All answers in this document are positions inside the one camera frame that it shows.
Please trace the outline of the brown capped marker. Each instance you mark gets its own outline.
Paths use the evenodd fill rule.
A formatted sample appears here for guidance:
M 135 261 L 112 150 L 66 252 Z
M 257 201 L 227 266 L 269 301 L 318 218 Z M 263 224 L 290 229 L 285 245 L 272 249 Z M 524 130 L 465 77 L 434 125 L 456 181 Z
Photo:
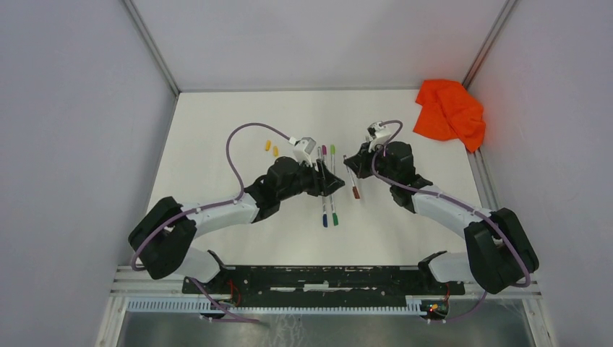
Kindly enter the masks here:
M 351 182 L 351 189 L 352 189 L 352 193 L 353 193 L 353 197 L 355 200 L 360 200 L 361 196 L 359 194 L 359 189 L 357 187 L 357 183 L 356 183 L 356 178 L 354 176 L 353 171 L 350 169 L 350 167 L 348 166 L 348 164 L 345 163 L 345 160 L 348 157 L 346 155 L 343 155 L 343 164 L 346 167 L 350 182 Z

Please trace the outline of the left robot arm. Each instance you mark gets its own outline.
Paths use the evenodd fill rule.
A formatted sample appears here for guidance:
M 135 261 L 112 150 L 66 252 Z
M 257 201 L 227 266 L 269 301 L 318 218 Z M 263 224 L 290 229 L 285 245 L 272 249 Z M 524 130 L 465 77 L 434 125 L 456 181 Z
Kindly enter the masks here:
M 193 247 L 195 239 L 229 226 L 258 223 L 277 213 L 284 200 L 300 194 L 327 197 L 345 184 L 322 160 L 308 166 L 283 156 L 238 197 L 193 206 L 164 197 L 128 235 L 132 267 L 153 280 L 182 275 L 198 280 L 209 294 L 219 294 L 227 285 L 223 263 L 214 252 Z

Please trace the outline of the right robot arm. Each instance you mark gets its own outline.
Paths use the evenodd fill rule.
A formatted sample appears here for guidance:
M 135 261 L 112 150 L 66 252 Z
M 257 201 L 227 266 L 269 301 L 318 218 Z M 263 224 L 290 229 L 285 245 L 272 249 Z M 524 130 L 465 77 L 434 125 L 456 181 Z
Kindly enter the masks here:
M 437 222 L 464 240 L 463 252 L 441 251 L 420 261 L 417 283 L 423 293 L 438 294 L 450 282 L 477 283 L 489 294 L 531 284 L 539 259 L 512 210 L 475 207 L 443 192 L 417 173 L 412 148 L 404 142 L 375 150 L 364 143 L 343 162 L 358 179 L 374 176 L 388 184 L 399 207 Z

